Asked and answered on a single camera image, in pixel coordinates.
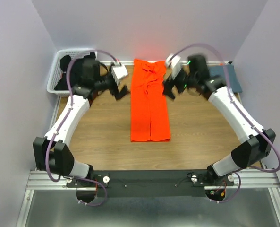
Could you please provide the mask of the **orange t shirt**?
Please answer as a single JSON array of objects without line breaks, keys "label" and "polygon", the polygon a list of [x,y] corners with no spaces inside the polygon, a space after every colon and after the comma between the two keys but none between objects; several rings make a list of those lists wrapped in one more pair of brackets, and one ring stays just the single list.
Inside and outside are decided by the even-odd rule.
[{"label": "orange t shirt", "polygon": [[165,61],[134,59],[131,82],[132,142],[169,141],[170,121],[163,80]]}]

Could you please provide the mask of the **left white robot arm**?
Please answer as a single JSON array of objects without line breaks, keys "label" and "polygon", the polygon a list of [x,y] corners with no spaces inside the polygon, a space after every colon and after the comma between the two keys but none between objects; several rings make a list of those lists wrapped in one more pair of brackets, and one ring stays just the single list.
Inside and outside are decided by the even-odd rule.
[{"label": "left white robot arm", "polygon": [[72,135],[99,92],[108,90],[116,100],[129,93],[127,86],[118,88],[120,81],[128,75],[123,64],[113,62],[103,76],[100,75],[101,66],[97,60],[83,61],[79,81],[68,85],[68,101],[58,120],[44,137],[36,137],[33,141],[36,167],[46,171],[53,182],[63,176],[77,178],[83,187],[93,183],[93,166],[75,160],[69,150]]}]

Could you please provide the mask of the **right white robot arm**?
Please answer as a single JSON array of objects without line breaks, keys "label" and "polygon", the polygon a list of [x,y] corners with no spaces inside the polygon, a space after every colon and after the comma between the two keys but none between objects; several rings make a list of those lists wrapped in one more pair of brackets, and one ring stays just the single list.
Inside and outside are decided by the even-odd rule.
[{"label": "right white robot arm", "polygon": [[185,89],[196,89],[224,116],[240,142],[229,155],[207,167],[207,182],[217,185],[226,175],[267,157],[271,150],[270,144],[274,142],[276,135],[272,129],[266,130],[252,118],[220,75],[210,74],[204,55],[188,56],[189,72],[185,72],[180,59],[180,56],[170,54],[165,61],[171,74],[163,83],[163,94],[175,99],[172,92],[174,87],[180,94]]}]

